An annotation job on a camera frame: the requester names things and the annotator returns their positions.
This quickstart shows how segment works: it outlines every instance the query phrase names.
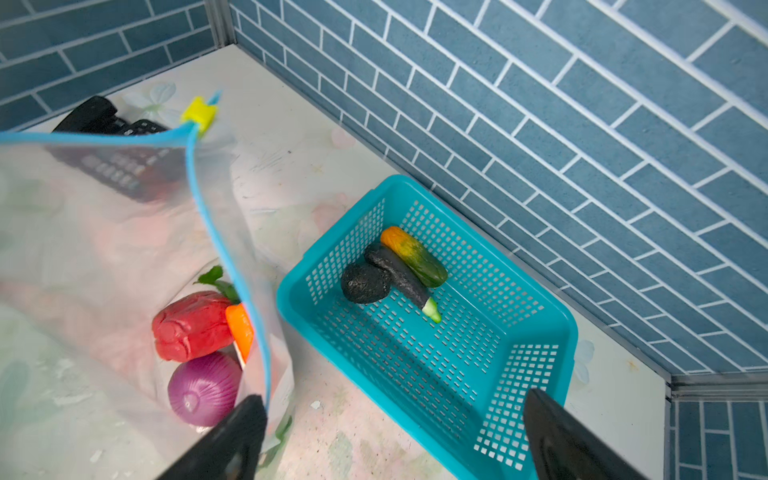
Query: brick-pattern tile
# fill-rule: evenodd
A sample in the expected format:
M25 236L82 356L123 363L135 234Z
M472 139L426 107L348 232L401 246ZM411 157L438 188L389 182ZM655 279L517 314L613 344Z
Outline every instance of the brick-pattern tile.
M632 348L675 374L768 369L768 49L738 18L695 0L230 5L243 48ZM707 430L675 442L726 445ZM712 458L681 453L675 475L728 471Z
M31 0L34 13L18 0L5 3L0 130L27 127L214 49L201 0ZM252 0L234 3L257 11Z
M765 402L683 402L670 408L670 478L768 474Z

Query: toy vegetable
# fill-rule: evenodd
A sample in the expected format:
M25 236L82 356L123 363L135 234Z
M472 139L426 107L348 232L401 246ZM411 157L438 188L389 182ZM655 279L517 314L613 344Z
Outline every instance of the toy vegetable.
M442 315L437 310L437 302L429 296L429 290L413 274L411 269L400 260L388 247L379 242L371 243L366 248L363 256L366 262L376 265L389 272L392 276L392 283L397 290L400 290L408 300L411 300L417 307L432 319L435 323L442 321Z
M235 406L242 374L237 362L221 352L182 363L168 383L170 407L187 423L215 426Z
M157 354L188 362L233 342L225 310L230 301L217 292L196 292L163 308L152 319Z
M400 227L390 227L382 233L382 243L397 254L424 286L437 288L448 279L448 271L417 239Z
M216 265L203 275L200 275L195 283L215 286L232 302L232 305L228 306L224 311L224 316L227 318L227 325L232 332L240 358L245 363L248 361L250 347L253 345L253 325L250 323L245 306L240 302L240 297L237 295L234 285L222 280L221 277L223 275L224 271L221 265Z

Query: purple onion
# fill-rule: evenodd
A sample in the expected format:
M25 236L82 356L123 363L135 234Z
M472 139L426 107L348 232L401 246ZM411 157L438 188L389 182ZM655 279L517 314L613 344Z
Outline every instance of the purple onion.
M234 408L242 375L240 365L221 352L182 363L168 383L170 407L187 423L212 427Z

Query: white grout line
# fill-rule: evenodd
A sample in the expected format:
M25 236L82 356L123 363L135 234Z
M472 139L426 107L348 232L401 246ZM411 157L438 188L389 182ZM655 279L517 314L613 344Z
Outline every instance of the white grout line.
M32 4L29 3L29 0L22 0L22 5L24 5L24 8L27 9L27 12L29 12L30 15L35 14L35 9L32 7Z
M627 109L623 114L619 116L616 120L614 120L614 123L611 124L611 128L616 128L619 125L623 124L625 120L629 118L630 115L632 115L638 108L642 106L642 103L639 101L634 102L634 104Z
M572 159L570 159L570 160L568 161L568 163L566 163L566 164L563 166L563 168L561 168L561 169L559 170L559 171L560 171L560 173L564 174L565 172L567 172L567 171L568 171L568 169L569 169L569 168L571 168L571 167L573 167L573 166L574 166L574 164L575 164L576 162L578 162L580 158L581 158L581 155L579 155L579 154L576 154L576 156L575 156L575 157L573 157Z
M654 209L649 208L648 210L644 211L642 214L638 214L638 215L632 217L631 219L627 220L627 223L629 223L631 225L631 224L637 222L639 219L647 217L648 215L652 214L653 212L654 212Z
M720 227L722 227L724 225L727 225L729 223L730 223L730 221L728 221L728 220L721 220L721 221L719 221L717 223L712 223L708 227L705 227L705 228L702 228L701 230L695 231L694 235L696 235L696 236L704 235L707 232L711 232L712 230L718 229L718 228L720 228Z
M436 113L432 113L432 118L429 119L429 123L427 124L427 131L432 129L432 124L435 123L435 119L436 118L437 118L437 114Z
M432 27L432 20L435 18L435 12L437 11L437 4L432 3L432 9L429 11L429 15L427 15L427 23L424 25L424 33L429 33L429 28Z
M562 80L563 77L568 73L568 71L571 70L571 67L574 66L574 64L576 63L577 60L578 60L578 56L577 55L571 55L571 57L568 59L568 61L565 62L565 65L563 65L563 68L560 69L560 71L558 72L557 76L554 77L554 80L552 80L552 84L553 85L557 85L558 83L560 83L560 80Z
M705 336L729 336L728 332L707 332L707 333L699 333L699 336L705 337Z
M456 78L456 74L458 73L458 63L456 65L453 65L453 70L451 71L451 76L448 77L448 81L445 83L446 88L450 88L451 85L453 85L453 81Z
M386 16L386 23L384 24L384 34L382 35L382 38L384 40L386 40L387 37L389 36L389 26L391 24L392 24L392 15L390 14Z
M707 464L707 442L705 441L707 437L704 434L704 402L702 401L699 401L699 436L701 440L699 445L702 465L701 480L707 480L707 469L703 468Z
M667 316L667 314L666 313L658 313L656 315L644 316L643 320L653 320L654 318L661 318L662 316Z
M715 272L717 270L722 270L723 268L727 268L728 266L725 263L721 263L720 265L711 266L710 268L705 268L704 270L699 270L696 272L696 275L706 275L709 272Z
M701 188L704 185L710 183L712 180L720 178L720 177L722 177L723 175L727 174L730 171L733 171L730 167L722 168L722 169L716 171L715 173L711 174L709 177L702 178L701 180L699 180L698 182L696 182L695 184L693 184L691 186L693 188L697 188L697 189Z
M761 43L768 45L768 30L755 22L741 10L723 0L704 0L710 7L717 10L722 16L739 25L743 30L752 35Z
M43 48L42 50L33 51L30 54L22 55L21 57L13 58L12 60L8 60L6 62L3 62L0 65L0 70L2 70L3 68L11 67L11 66L19 64L19 63L23 63L23 62L25 62L27 60L34 60L35 58L39 58L39 57L41 57L43 55L54 53L56 51L62 51L62 50L65 50L67 48L73 47L75 45L82 45L84 43L88 43L88 42L93 41L93 40L98 40L99 38L104 38L104 37L106 37L108 35L112 35L114 33L121 33L123 30L126 30L128 28L137 27L139 25L145 25L147 23L154 22L155 20L158 20L160 18L170 17L172 15L176 15L179 12L184 12L184 11L188 10L189 8L195 8L195 7L200 6L200 5L204 5L204 2L197 2L197 3L193 3L192 5L185 5L184 7L176 8L175 10L169 10L168 12L165 12L162 15L157 15L155 17L142 18L141 20L137 20L137 21L135 21L133 23L129 23L127 25L121 25L119 27L111 28L109 30L100 31L97 34L94 34L94 35L91 35L91 36L88 36L88 37L76 38L75 40L66 41L66 42L60 43L58 45L53 45L53 46L48 47L48 48Z
M731 405L730 401L726 402L726 411L728 412L728 429L730 430L730 467L731 467L731 473L733 475L733 478L739 478L738 463L737 463L737 458L736 458L736 435L734 435L734 432L733 432L733 405Z
M12 101L18 100L19 98L26 97L27 95L30 95L32 93L38 93L39 91L43 91L46 88L50 88L50 87L53 87L55 85L58 85L58 84L61 84L61 83L65 83L65 82L73 80L75 78L80 78L83 75L89 74L89 73L91 73L93 71L101 70L102 68L106 68L106 67L112 66L112 65L120 63L120 62L122 62L124 60L128 60L129 58L136 57L136 56L141 55L143 53L146 53L146 52L148 52L150 50L154 50L155 48L163 47L163 46L165 46L165 45L167 45L169 43L173 43L175 41L181 40L181 39L189 37L191 35L195 35L196 33L200 33L201 31L205 31L205 30L210 30L210 26L205 25L204 27L200 27L197 30L185 32L182 35L178 35L177 37L169 38L167 40L164 40L162 42L156 43L154 45L150 45L148 47L142 48L141 50L136 50L136 51L133 51L133 52L131 52L129 54L122 55L122 56L117 57L117 58L113 58L110 61L106 61L106 62L104 62L102 64L94 65L93 67L89 67L89 68L84 68L83 70L80 70L77 74L69 75L69 76L63 77L63 78L57 78L56 80L49 81L48 83L45 83L45 84L42 84L42 85L38 85L38 86L32 88L31 90L23 91L20 94L15 94L15 95L3 98L0 101L0 105L4 105L4 104L10 103ZM34 119L32 121L33 123L27 122L27 123L25 123L23 125L26 125L26 124L34 125L34 124L38 123L39 121L40 120L38 120L38 119Z
M734 478L739 478L740 480L742 478L748 478L749 480L768 480L768 476L765 476L765 475L754 475L752 473L742 473L742 472L739 472L739 476Z
M638 292L649 292L651 290L655 290L659 286L662 286L661 283L657 283L656 285L646 286L645 288L639 289Z
M722 305L724 303L728 303L728 302L725 300L718 300L716 302L702 303L701 305L699 305L699 308L707 308L708 306Z
M539 5L538 10L536 11L536 18L541 18L544 16L545 13L547 13L547 8L549 8L549 4L552 3L552 0L544 0L541 5Z
M174 63L173 58L170 57L170 50L168 50L168 45L163 45L163 48L165 49L165 55L168 56L168 63Z
M597 243L597 242L599 242L599 241L600 241L600 238L599 238L599 237L595 237L595 238L593 238L592 240L589 240L587 243L585 243L585 244L583 244L583 245L580 245L579 247L580 247L580 248L587 248L587 247L589 247L590 245L592 245L593 243Z
M69 68L70 73L78 73L77 69L75 69L74 65L71 61L69 61L69 58L67 58L67 55L64 53L63 50L58 51L58 56L61 57L61 60L67 65L67 68Z
M469 134L469 131L472 129L472 127L475 126L475 122L478 120L478 118L480 117L477 114L474 117L472 117L472 119L469 122L469 125L467 125L467 128L464 130L465 134Z
M192 24L192 15L190 15L189 9L188 10L184 10L184 13L187 14L187 23L190 26L190 30L194 30L194 25Z
M674 471L670 474L670 477L672 479L680 478L680 403L675 402L675 409L674 409L674 424L675 428L677 428L677 434L674 436L674 458L675 458L675 464L672 465L672 468L674 468Z
M697 58L699 58L705 51L709 50L709 48L712 45L715 45L715 42L720 40L728 31L733 28L735 23L732 21L725 22L725 24L718 28L714 34L709 37L703 44L699 45L699 47L693 51L690 55L688 55L685 58L685 61L689 61L690 63L694 63Z
M435 117L436 117L436 114L434 114L434 115L433 115L433 119L431 120L431 122L432 122L432 121L434 121L434 118L435 118ZM536 156L536 155L535 155L535 154L533 154L532 152L528 151L528 149L527 149L525 146L522 146L522 147L523 147L523 149L524 149L524 150L527 150L527 153L531 154L532 156L534 156L534 157L536 157L536 158L538 159L538 156ZM748 315L750 318L753 318L753 317L751 316L751 314L749 314L748 312L746 312L746 310L743 310L743 309L741 309L741 308L740 308L740 310L742 310L742 311L743 311L743 313L747 314L747 315Z
M592 202L592 200L590 200L589 198L587 200L584 200L583 202L581 202L581 205L579 205L578 207L574 208L573 210L570 210L570 213L575 214L576 212L578 212L582 208L584 208L587 205L589 205L591 202Z
M520 120L520 123L518 124L518 126L515 127L515 129L512 131L511 134L509 134L509 136L510 137L514 137L515 135L520 133L520 130L522 130L522 128L525 126L526 122L528 122L528 116L527 115L524 116L522 120Z
M537 195L538 195L538 192L534 192L533 194L531 194L530 197L525 199L525 201L523 202L523 205L528 205L529 203L531 203L531 200L536 198Z
M131 53L133 51L133 48L131 48L131 46L128 44L128 39L125 38L125 33L122 30L120 30L118 32L118 36L120 36L120 39L123 41L123 46L128 51L128 53Z
M715 118L718 118L721 114L723 114L726 110L733 107L732 104L725 102L718 108L714 109L712 113L708 114L706 117L699 120L697 123L693 125L693 127L690 128L691 131L699 131L701 130L705 125L710 123Z
M483 175L485 175L485 174L488 172L488 170L490 170L490 168L493 166L493 164L494 164L494 160L493 160L493 159L491 159L491 161L489 161L489 162L488 162L488 164L486 164L486 165L485 165L485 166L482 168L482 170L480 170L480 173L482 173Z
M154 17L154 8L152 8L152 2L149 0L144 0L144 3L146 3L147 8L149 8L149 16Z
M488 6L491 4L491 0L485 0L482 3L482 6L480 7L480 12L478 12L478 16L475 18L475 21L472 23L472 25L475 26L475 28L479 27L482 23L483 17L485 17L485 12L488 10Z
M506 77L506 76L507 76L507 72L508 72L508 71L509 71L509 69L512 67L512 64L514 64L514 62L512 61L512 59L511 59L511 58L509 58L509 59L507 60L507 63L505 63L505 64L504 64L504 67L502 67L502 71L500 71L500 72L498 73L498 77L496 77L496 80L493 82L493 86L494 86L494 87L498 87L498 85L499 85L499 84L502 82L502 80L504 79L504 77Z
M34 98L40 104L41 107L43 107L43 110L45 110L46 114L53 113L53 110L51 110L51 108L48 106L48 104L46 104L45 101L43 101L43 99L40 98L40 95L38 95L36 93L32 93L31 96L32 96L32 98Z
M413 82L413 77L416 75L416 69L411 68L411 73L408 75L408 81L406 82L406 89L411 89L411 83Z
M659 250L656 250L656 249L654 248L654 249L653 249L653 250L651 250L650 252L646 252L646 253L643 253L642 255L638 255L638 256L636 256L636 257L633 257L633 258L632 258L632 260L635 260L635 261L638 261L638 260L642 260L642 259L643 259L643 258L645 258L645 257L650 257L651 255L653 255L654 253L657 253L658 251L659 251Z

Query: eggplant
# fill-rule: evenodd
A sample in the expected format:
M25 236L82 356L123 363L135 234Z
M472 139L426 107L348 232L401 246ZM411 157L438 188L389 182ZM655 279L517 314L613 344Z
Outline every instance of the eggplant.
M371 243L363 256L366 262L389 272L392 284L397 290L411 300L425 315L435 323L442 321L442 315L437 310L437 302L429 295L425 287L413 271L402 261L397 253L379 242Z

